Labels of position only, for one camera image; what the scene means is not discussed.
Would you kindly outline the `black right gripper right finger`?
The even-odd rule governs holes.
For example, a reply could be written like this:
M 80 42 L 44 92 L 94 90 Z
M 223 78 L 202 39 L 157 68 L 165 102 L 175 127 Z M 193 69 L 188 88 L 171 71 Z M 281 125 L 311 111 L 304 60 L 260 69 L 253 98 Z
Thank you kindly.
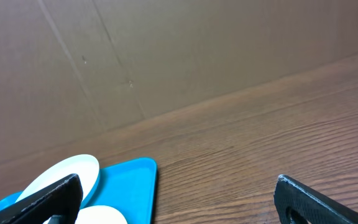
M 280 174 L 273 201 L 284 224 L 356 224 L 358 213 L 309 186 Z

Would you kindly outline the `white plate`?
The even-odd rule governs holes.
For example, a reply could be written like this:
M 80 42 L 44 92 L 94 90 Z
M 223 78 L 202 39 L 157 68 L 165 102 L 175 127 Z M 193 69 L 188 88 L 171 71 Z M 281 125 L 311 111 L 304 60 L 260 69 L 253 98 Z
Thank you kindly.
M 127 224 L 127 220 L 113 207 L 94 205 L 80 209 L 74 224 Z

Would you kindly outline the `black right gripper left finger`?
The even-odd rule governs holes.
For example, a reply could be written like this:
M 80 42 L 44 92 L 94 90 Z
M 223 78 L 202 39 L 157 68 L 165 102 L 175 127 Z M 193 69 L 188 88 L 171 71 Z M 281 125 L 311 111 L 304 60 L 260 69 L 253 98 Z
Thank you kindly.
M 83 189 L 76 174 L 46 186 L 0 211 L 0 224 L 74 224 Z

